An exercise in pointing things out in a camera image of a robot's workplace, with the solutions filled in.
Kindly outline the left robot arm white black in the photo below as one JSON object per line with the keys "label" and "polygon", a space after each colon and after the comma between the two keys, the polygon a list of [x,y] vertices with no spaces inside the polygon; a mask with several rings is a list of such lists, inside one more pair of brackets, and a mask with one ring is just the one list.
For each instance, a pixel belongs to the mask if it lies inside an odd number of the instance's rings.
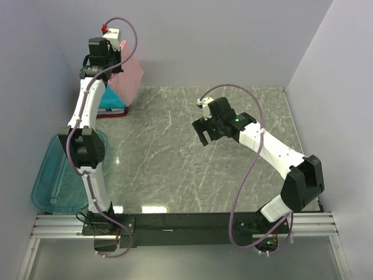
{"label": "left robot arm white black", "polygon": [[79,71],[76,107],[68,125],[58,132],[73,171],[82,178],[91,213],[107,212],[112,207],[103,178],[105,144],[96,132],[96,117],[112,72],[120,70],[114,65],[120,62],[119,39],[106,36],[89,39],[89,54]]}

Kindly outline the pink t shirt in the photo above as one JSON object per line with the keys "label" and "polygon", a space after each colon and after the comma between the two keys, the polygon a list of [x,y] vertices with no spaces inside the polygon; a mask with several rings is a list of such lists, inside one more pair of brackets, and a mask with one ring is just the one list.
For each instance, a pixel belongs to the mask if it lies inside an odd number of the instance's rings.
{"label": "pink t shirt", "polygon": [[121,68],[122,72],[112,74],[108,84],[124,105],[129,106],[135,98],[144,71],[134,55]]}

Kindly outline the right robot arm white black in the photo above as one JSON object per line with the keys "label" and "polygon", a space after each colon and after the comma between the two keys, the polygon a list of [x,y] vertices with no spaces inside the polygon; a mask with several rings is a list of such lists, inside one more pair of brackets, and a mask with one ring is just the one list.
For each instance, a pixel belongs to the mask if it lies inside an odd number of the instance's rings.
{"label": "right robot arm white black", "polygon": [[322,165],[316,156],[307,157],[289,148],[249,114],[236,114],[225,97],[206,97],[197,106],[203,117],[192,125],[203,145],[223,136],[232,138],[258,152],[284,179],[280,194],[261,208],[256,218],[258,230],[270,232],[278,219],[301,211],[324,191]]}

